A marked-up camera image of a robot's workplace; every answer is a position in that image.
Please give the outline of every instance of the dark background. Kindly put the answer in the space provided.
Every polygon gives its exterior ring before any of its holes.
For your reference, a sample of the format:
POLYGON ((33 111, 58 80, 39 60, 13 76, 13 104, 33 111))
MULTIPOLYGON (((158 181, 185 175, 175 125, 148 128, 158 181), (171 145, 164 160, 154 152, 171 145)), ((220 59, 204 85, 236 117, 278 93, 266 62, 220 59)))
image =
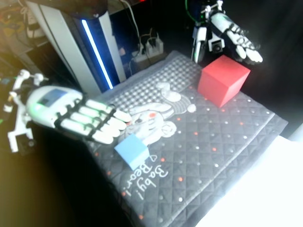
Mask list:
MULTIPOLYGON (((303 2, 225 0, 223 8, 233 21, 250 31, 252 41, 261 44, 264 61, 245 65, 251 73, 242 91, 289 121, 282 134, 288 137, 303 122, 303 2)), ((193 22, 185 13, 184 0, 146 0, 133 9, 140 34, 149 33, 153 27, 167 53, 177 50, 190 57, 193 22)), ((118 45, 135 51, 137 38, 127 12, 116 13, 111 20, 118 45)), ((57 58, 49 47, 44 51, 57 58)), ((206 54, 204 64, 216 57, 206 54)), ((58 66, 57 73, 49 74, 58 76, 64 71, 55 60, 52 64, 58 66)), ((38 152, 25 157, 0 153, 0 166, 4 168, 0 179, 5 185, 0 189, 1 201, 5 201, 1 206, 5 212, 0 210, 1 226, 8 226, 3 223, 9 220, 5 215, 8 211, 23 220, 10 226, 106 226, 108 221, 116 226, 129 224, 127 217, 131 214, 119 209, 114 188, 106 183, 104 173, 98 171, 81 141, 40 127, 35 127, 34 133, 38 152)))

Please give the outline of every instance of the cube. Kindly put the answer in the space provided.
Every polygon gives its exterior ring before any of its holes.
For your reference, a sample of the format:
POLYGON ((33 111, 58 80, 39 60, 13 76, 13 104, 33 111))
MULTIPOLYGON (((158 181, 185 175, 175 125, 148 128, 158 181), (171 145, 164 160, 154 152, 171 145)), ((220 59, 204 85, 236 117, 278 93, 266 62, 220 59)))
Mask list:
POLYGON ((222 107, 241 89, 250 70, 222 55, 202 70, 198 92, 222 107))
POLYGON ((134 134, 129 135, 115 146, 115 150, 132 170, 135 170, 139 165, 143 164, 150 156, 148 147, 134 134))

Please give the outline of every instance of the table covered with mat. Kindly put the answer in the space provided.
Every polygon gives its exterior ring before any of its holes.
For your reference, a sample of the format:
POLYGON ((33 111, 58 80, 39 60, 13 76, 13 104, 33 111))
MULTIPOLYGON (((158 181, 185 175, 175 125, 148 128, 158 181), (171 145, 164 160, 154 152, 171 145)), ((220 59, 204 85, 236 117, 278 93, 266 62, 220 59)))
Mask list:
POLYGON ((97 98, 132 115, 112 145, 87 145, 142 226, 195 226, 287 124, 242 92, 216 107, 197 92, 200 76, 172 52, 97 98), (134 171, 114 150, 130 134, 150 152, 134 171))

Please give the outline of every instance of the blue screen on robotic hand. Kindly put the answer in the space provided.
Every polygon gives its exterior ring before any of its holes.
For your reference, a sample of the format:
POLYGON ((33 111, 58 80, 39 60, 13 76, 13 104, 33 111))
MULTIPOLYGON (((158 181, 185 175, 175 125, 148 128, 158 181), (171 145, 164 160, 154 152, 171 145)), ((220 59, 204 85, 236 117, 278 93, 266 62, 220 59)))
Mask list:
POLYGON ((66 93, 67 93, 66 91, 62 91, 62 90, 59 90, 59 89, 54 89, 54 90, 46 93, 46 95, 44 95, 38 101, 38 103, 42 104, 46 107, 50 107, 55 101, 57 101, 59 98, 61 98, 66 93))

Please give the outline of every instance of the green wire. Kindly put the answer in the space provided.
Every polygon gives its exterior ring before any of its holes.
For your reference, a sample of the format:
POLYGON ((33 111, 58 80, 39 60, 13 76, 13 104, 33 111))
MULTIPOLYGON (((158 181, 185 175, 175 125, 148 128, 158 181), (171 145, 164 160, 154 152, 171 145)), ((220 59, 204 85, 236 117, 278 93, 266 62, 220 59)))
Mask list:
POLYGON ((189 13, 188 9, 187 9, 187 0, 185 0, 185 10, 187 12, 187 15, 196 23, 199 23, 199 21, 196 21, 189 13))

